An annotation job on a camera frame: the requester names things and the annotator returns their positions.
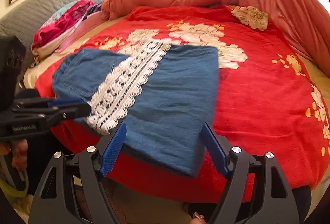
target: black clamp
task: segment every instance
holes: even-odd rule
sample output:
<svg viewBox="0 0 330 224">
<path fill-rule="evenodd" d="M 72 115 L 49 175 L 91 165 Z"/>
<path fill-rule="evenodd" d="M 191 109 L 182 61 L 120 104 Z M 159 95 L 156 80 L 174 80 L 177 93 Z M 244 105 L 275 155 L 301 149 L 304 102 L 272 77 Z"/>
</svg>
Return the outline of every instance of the black clamp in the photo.
<svg viewBox="0 0 330 224">
<path fill-rule="evenodd" d="M 30 213 L 30 224 L 87 224 L 75 197 L 73 176 L 81 179 L 86 202 L 94 224 L 115 224 L 118 218 L 101 184 L 112 170 L 126 137 L 120 122 L 114 131 L 79 154 L 55 153 L 37 188 Z M 201 138 L 211 158 L 226 179 L 222 197 L 209 224 L 299 224 L 293 193 L 273 153 L 256 156 L 218 136 L 207 123 Z M 248 218 L 236 221 L 248 174 L 255 183 Z"/>
<path fill-rule="evenodd" d="M 207 123 L 201 136 L 217 171 L 227 179 L 209 224 L 300 223 L 292 190 L 273 153 L 257 156 L 232 147 L 226 137 L 218 136 Z M 236 222 L 248 174 L 255 175 L 250 214 Z"/>
<path fill-rule="evenodd" d="M 0 141 L 47 135 L 49 128 L 62 120 L 85 117 L 90 112 L 90 105 L 82 99 L 15 99 L 7 110 L 0 112 Z"/>
</svg>

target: pink pillow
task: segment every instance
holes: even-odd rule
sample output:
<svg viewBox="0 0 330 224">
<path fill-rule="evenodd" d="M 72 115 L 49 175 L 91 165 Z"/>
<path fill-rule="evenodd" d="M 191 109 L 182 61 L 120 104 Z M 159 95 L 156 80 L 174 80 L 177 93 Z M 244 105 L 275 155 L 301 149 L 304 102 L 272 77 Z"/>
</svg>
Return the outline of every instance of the pink pillow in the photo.
<svg viewBox="0 0 330 224">
<path fill-rule="evenodd" d="M 91 0 L 79 0 L 57 20 L 50 21 L 49 24 L 49 21 L 47 21 L 33 36 L 32 53 L 72 28 L 85 16 L 90 5 L 94 5 L 94 2 Z"/>
</svg>

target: white flower print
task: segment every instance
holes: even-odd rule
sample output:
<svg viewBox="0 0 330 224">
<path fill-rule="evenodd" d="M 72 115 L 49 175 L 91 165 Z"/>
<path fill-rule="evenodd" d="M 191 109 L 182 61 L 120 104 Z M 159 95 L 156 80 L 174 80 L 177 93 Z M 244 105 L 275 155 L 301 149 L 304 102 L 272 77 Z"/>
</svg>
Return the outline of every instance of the white flower print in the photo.
<svg viewBox="0 0 330 224">
<path fill-rule="evenodd" d="M 242 24 L 249 25 L 252 29 L 266 30 L 268 25 L 268 14 L 261 12 L 253 6 L 235 7 L 232 15 Z"/>
<path fill-rule="evenodd" d="M 312 88 L 314 89 L 314 91 L 311 93 L 311 96 L 313 97 L 315 103 L 317 104 L 317 106 L 319 107 L 319 117 L 321 119 L 322 122 L 324 122 L 326 120 L 327 125 L 329 127 L 329 123 L 328 123 L 328 118 L 327 118 L 327 113 L 324 107 L 324 104 L 322 102 L 322 98 L 321 98 L 321 93 L 320 91 L 313 85 L 311 85 Z"/>
<path fill-rule="evenodd" d="M 172 40 L 171 38 L 155 39 L 155 41 L 172 43 L 177 46 L 179 46 L 182 42 L 181 40 Z"/>
<path fill-rule="evenodd" d="M 219 37 L 225 35 L 217 28 L 205 24 L 190 25 L 185 23 L 179 26 L 178 29 L 178 31 L 170 32 L 169 36 L 181 38 L 185 42 L 216 42 Z"/>
<path fill-rule="evenodd" d="M 128 35 L 128 38 L 126 39 L 126 41 L 138 42 L 144 37 L 152 38 L 155 35 L 157 35 L 158 32 L 159 32 L 159 30 L 149 30 L 149 29 L 135 30 Z"/>
<path fill-rule="evenodd" d="M 205 24 L 190 25 L 184 23 L 178 29 L 170 32 L 169 36 L 181 38 L 187 42 L 187 45 L 216 47 L 218 49 L 219 68 L 237 69 L 239 68 L 237 62 L 244 62 L 248 58 L 237 45 L 227 46 L 225 42 L 220 42 L 219 37 L 223 37 L 224 33 L 215 27 Z"/>
<path fill-rule="evenodd" d="M 133 46 L 129 45 L 129 46 L 123 47 L 117 53 L 124 54 L 124 55 L 131 55 L 133 53 L 133 50 L 134 50 Z"/>
</svg>

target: metal bolt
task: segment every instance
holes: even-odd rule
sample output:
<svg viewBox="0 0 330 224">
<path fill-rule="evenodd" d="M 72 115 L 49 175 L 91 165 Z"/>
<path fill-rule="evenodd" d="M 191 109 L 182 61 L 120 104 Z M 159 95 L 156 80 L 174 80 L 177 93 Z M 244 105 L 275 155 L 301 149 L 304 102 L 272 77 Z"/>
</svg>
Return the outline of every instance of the metal bolt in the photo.
<svg viewBox="0 0 330 224">
<path fill-rule="evenodd" d="M 54 154 L 54 158 L 59 158 L 59 157 L 61 157 L 62 156 L 62 153 L 61 152 L 56 152 L 55 154 Z"/>
<path fill-rule="evenodd" d="M 274 158 L 274 154 L 271 152 L 266 153 L 266 157 L 269 159 L 273 159 Z"/>
<path fill-rule="evenodd" d="M 96 147 L 95 146 L 89 146 L 88 148 L 87 148 L 87 151 L 88 152 L 94 152 L 96 150 Z"/>
<path fill-rule="evenodd" d="M 238 146 L 233 147 L 234 153 L 240 153 L 241 151 L 242 151 L 242 149 L 240 147 L 238 147 Z"/>
</svg>

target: gray quilted headboard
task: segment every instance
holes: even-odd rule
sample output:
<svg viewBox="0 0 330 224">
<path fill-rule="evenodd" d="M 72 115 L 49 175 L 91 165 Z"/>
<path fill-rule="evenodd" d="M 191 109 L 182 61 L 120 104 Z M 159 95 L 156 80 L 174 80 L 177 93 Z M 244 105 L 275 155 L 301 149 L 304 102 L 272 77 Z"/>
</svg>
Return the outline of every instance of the gray quilted headboard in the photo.
<svg viewBox="0 0 330 224">
<path fill-rule="evenodd" d="M 32 64 L 33 34 L 64 5 L 76 0 L 26 0 L 0 19 L 0 35 L 16 35 L 27 47 L 22 73 Z"/>
</svg>

